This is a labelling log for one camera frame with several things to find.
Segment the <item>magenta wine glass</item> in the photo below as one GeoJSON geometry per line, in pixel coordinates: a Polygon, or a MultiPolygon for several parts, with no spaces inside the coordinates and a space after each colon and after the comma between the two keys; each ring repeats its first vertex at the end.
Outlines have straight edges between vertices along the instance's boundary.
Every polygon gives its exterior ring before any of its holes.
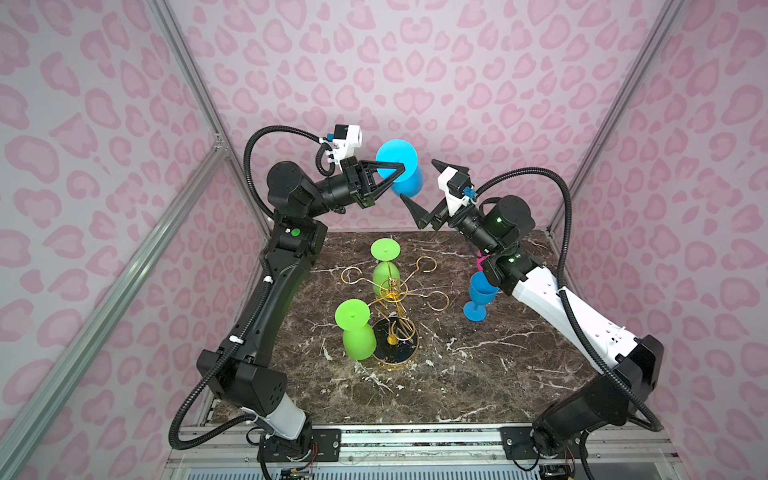
{"type": "Polygon", "coordinates": [[[479,271],[483,271],[482,263],[485,261],[486,258],[487,258],[487,255],[483,255],[481,252],[477,253],[476,266],[479,271]]]}

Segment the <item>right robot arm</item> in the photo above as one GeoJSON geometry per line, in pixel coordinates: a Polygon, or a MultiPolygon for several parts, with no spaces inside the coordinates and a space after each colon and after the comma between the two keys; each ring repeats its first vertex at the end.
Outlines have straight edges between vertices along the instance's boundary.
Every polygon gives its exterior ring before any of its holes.
{"type": "Polygon", "coordinates": [[[403,200],[417,227],[438,230],[447,225],[461,234],[483,254],[482,273],[488,283],[546,320],[599,374],[533,421],[531,447],[540,456],[553,458],[568,449],[583,450],[588,435],[607,425],[631,423],[647,431],[662,431],[660,419],[646,400],[658,382],[663,345],[652,335],[640,338],[618,326],[565,284],[572,199],[564,179],[546,168],[524,167],[474,186],[468,168],[440,160],[433,160],[432,165],[439,173],[443,200],[430,211],[410,198],[403,200]],[[492,209],[482,210],[479,198],[491,187],[526,175],[553,181],[563,198],[563,240],[555,271],[522,245],[523,237],[534,227],[531,209],[522,198],[493,198],[492,209]]]}

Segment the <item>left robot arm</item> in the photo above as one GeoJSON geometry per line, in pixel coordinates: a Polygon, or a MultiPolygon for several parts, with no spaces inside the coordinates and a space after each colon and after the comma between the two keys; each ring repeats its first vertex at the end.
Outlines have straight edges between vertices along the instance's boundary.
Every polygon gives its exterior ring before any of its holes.
{"type": "Polygon", "coordinates": [[[271,167],[267,186],[274,226],[259,256],[262,280],[228,338],[197,360],[203,386],[242,413],[203,435],[202,442],[252,421],[264,430],[267,450],[290,460],[310,452],[311,422],[288,396],[286,375],[270,367],[278,333],[322,250],[327,227],[319,216],[353,204],[373,206],[405,171],[400,163],[350,157],[342,160],[339,173],[315,182],[292,161],[271,167]]]}

